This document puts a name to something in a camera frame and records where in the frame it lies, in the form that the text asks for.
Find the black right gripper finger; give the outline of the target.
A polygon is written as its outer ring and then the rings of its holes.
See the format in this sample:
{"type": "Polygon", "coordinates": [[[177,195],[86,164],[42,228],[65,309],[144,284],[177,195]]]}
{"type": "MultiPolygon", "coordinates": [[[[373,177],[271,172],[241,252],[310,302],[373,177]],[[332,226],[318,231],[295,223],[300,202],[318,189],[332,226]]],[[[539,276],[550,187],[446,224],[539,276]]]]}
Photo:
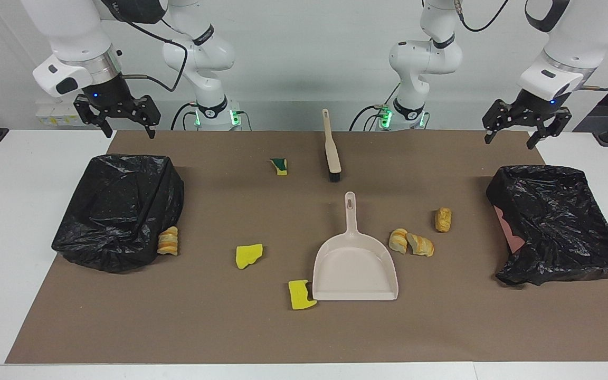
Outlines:
{"type": "Polygon", "coordinates": [[[144,127],[149,139],[155,138],[155,127],[160,120],[161,113],[149,94],[134,99],[134,121],[144,127]]]}
{"type": "Polygon", "coordinates": [[[112,137],[113,129],[109,125],[109,115],[106,109],[98,108],[98,113],[94,113],[89,99],[85,94],[78,94],[75,97],[74,106],[78,116],[84,124],[98,127],[108,139],[112,137]]]}

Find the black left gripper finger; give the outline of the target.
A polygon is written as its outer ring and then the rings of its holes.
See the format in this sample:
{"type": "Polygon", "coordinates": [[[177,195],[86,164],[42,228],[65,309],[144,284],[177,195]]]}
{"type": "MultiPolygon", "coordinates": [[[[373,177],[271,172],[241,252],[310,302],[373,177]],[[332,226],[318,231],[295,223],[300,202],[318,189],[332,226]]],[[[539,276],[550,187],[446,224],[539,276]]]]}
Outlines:
{"type": "Polygon", "coordinates": [[[552,122],[546,127],[542,116],[539,116],[538,120],[534,122],[536,131],[527,140],[527,148],[534,149],[541,140],[547,139],[548,137],[560,136],[567,123],[571,120],[571,117],[572,114],[569,108],[559,108],[559,110],[550,115],[552,122]]]}
{"type": "Polygon", "coordinates": [[[484,137],[485,144],[491,144],[497,132],[508,128],[509,104],[502,100],[496,100],[482,116],[482,124],[487,134],[484,137]]]}

